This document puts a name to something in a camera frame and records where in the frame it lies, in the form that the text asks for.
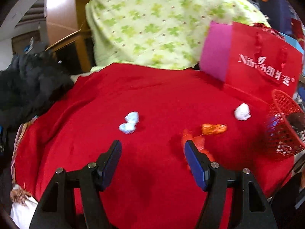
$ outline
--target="white crumpled tissue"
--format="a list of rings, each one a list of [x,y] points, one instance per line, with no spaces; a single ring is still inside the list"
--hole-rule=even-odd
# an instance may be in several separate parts
[[[248,104],[243,103],[234,112],[235,118],[240,121],[246,121],[251,117]]]
[[[133,133],[135,131],[135,125],[139,122],[139,113],[131,112],[125,118],[127,123],[123,123],[119,126],[119,130],[123,133]]]

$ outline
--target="basket contents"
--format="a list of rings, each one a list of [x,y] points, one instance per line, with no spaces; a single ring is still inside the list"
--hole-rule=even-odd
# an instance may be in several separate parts
[[[287,116],[287,121],[291,125],[292,129],[295,130],[300,140],[305,142],[305,114],[301,112],[292,113]]]

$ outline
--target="orange candy wrapper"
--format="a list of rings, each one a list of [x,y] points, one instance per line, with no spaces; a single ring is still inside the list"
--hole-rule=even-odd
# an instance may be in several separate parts
[[[220,134],[225,132],[227,129],[228,127],[226,125],[205,123],[202,125],[202,135]]]

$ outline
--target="red plastic basket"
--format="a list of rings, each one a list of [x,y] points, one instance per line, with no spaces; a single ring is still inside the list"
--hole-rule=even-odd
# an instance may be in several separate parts
[[[267,117],[266,149],[276,159],[288,158],[304,150],[305,144],[299,139],[286,117],[294,112],[304,112],[281,90],[273,90],[272,99],[273,103]]]

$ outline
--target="white cloth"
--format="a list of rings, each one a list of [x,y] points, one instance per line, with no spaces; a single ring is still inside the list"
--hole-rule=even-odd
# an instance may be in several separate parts
[[[33,197],[27,197],[25,206],[14,202],[11,209],[11,218],[20,229],[29,229],[34,212],[37,208],[38,202]]]
[[[119,126],[119,130],[123,133],[129,134],[135,131],[135,125],[139,122],[139,113],[131,112],[126,117],[127,123],[123,123]]]
[[[246,121],[251,117],[249,106],[243,103],[235,110],[234,115],[239,121]]]

